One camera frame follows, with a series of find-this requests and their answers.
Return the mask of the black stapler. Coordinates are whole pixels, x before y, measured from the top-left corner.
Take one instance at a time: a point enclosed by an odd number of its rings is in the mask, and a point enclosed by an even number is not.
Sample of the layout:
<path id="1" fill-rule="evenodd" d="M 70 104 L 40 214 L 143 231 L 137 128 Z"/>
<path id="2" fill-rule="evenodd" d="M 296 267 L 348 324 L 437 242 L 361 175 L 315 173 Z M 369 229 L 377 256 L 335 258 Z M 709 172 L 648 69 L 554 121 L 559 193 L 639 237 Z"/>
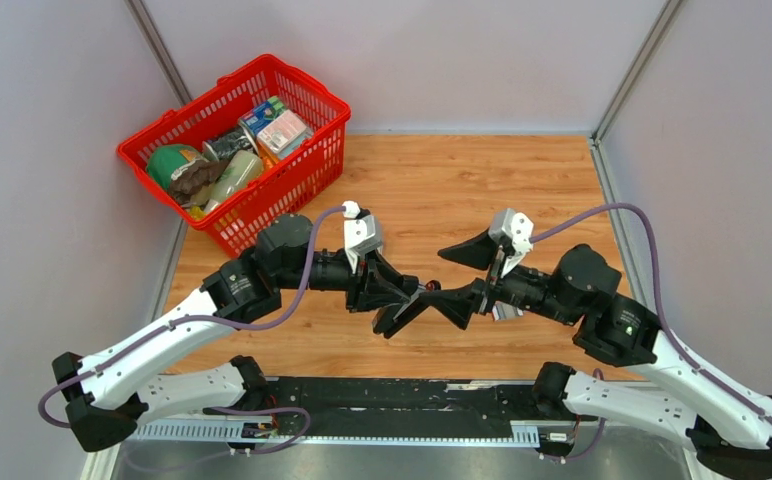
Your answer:
<path id="1" fill-rule="evenodd" d="M 419 285 L 407 302 L 379 309 L 372 321 L 373 333 L 382 335 L 385 339 L 392 338 L 427 308 L 418 300 L 420 294 L 441 288 L 442 285 L 438 280 L 430 280 L 425 285 Z"/>

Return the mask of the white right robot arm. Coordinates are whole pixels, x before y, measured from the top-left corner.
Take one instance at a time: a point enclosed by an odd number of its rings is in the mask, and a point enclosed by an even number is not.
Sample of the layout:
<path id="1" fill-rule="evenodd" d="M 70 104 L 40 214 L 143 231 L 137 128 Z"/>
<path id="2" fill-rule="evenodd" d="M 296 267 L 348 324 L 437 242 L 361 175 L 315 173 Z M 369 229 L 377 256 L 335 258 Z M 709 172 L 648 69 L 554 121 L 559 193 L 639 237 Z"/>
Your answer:
<path id="1" fill-rule="evenodd" d="M 504 242 L 481 234 L 442 249 L 455 263 L 486 269 L 485 279 L 420 294 L 420 301 L 459 327 L 502 303 L 575 328 L 588 356 L 636 373 L 659 388 L 651 395 L 612 386 L 546 362 L 532 387 L 535 410 L 601 417 L 671 440 L 706 468 L 730 479 L 772 479 L 772 395 L 730 379 L 697 355 L 640 302 L 621 294 L 621 274 L 586 244 L 569 249 L 551 273 L 506 269 Z"/>

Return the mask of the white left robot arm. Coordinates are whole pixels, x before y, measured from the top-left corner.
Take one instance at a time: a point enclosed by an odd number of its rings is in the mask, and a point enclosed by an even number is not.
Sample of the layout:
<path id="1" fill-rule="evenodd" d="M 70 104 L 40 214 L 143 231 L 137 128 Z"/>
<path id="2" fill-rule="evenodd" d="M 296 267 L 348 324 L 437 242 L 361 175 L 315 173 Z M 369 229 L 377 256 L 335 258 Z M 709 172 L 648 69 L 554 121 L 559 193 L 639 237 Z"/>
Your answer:
<path id="1" fill-rule="evenodd" d="M 237 407 L 258 414 L 268 389 L 252 358 L 194 374 L 172 375 L 168 368 L 235 332 L 278 327 L 309 290 L 343 293 L 352 313 L 407 302 L 419 281 L 384 258 L 377 218 L 350 204 L 336 214 L 343 219 L 342 248 L 317 250 L 321 220 L 283 214 L 253 246 L 127 339 L 94 354 L 57 357 L 52 369 L 66 402 L 64 427 L 81 448 L 105 450 L 141 426 L 190 410 Z"/>

